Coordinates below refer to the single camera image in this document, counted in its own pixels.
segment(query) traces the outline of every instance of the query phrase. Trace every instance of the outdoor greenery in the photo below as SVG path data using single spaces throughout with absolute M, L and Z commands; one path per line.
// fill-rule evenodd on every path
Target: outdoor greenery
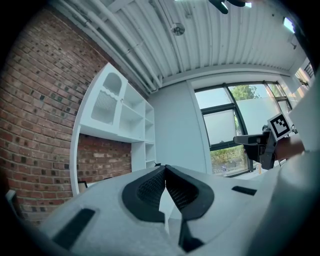
M 281 97 L 282 96 L 280 91 L 279 91 L 279 89 L 278 89 L 278 87 L 275 84 L 273 84 L 273 83 L 269 84 L 269 87 L 270 87 L 270 89 L 273 92 L 275 97 Z
M 230 88 L 236 101 L 258 99 L 260 95 L 256 93 L 257 88 L 251 85 L 238 85 Z
M 211 162 L 215 164 L 225 164 L 234 159 L 244 159 L 244 147 L 242 145 L 210 152 Z

